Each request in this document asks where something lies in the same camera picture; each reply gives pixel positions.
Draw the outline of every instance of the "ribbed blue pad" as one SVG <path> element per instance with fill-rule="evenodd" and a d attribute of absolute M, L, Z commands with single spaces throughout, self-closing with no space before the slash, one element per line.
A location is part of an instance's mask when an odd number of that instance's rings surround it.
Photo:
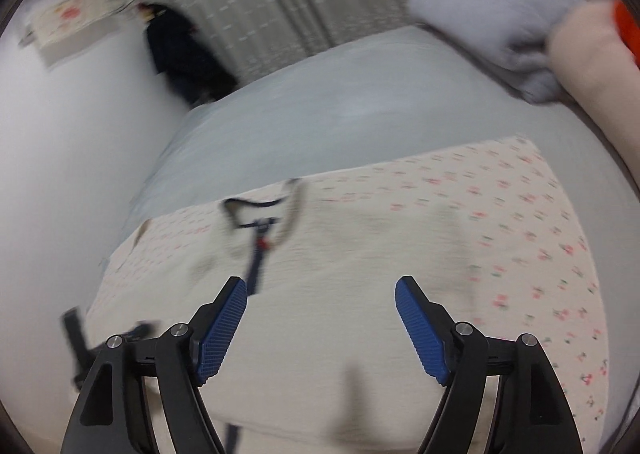
<path fill-rule="evenodd" d="M 201 342 L 200 357 L 196 369 L 201 384 L 218 374 L 220 364 L 225 358 L 231 339 L 234 337 L 246 308 L 246 298 L 246 284 L 244 281 L 240 281 L 226 300 L 206 338 Z"/>
<path fill-rule="evenodd" d="M 399 280 L 396 284 L 396 308 L 411 337 L 411 342 L 414 343 L 424 370 L 439 384 L 446 384 L 449 370 L 444 361 L 442 341 L 403 280 Z"/>

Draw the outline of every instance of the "white patterned sheet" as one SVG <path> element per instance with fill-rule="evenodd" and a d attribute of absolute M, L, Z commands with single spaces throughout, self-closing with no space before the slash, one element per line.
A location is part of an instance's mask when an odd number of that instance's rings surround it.
<path fill-rule="evenodd" d="M 308 177 L 327 203 L 420 213 L 459 211 L 474 248 L 473 322 L 488 336 L 538 336 L 574 412 L 585 453 L 596 452 L 607 406 L 607 331 L 588 243 L 574 209 L 535 145 L 524 138 L 467 145 Z M 275 184 L 245 193 L 278 196 Z M 111 257 L 92 313 L 209 230 L 218 203 L 152 219 Z"/>

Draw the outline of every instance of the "orange sleeve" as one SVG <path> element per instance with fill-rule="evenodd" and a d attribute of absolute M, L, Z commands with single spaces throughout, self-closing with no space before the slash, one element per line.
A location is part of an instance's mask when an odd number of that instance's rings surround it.
<path fill-rule="evenodd" d="M 640 66 L 640 28 L 621 0 L 616 0 L 614 4 L 614 18 L 620 38 L 634 54 L 636 63 Z"/>

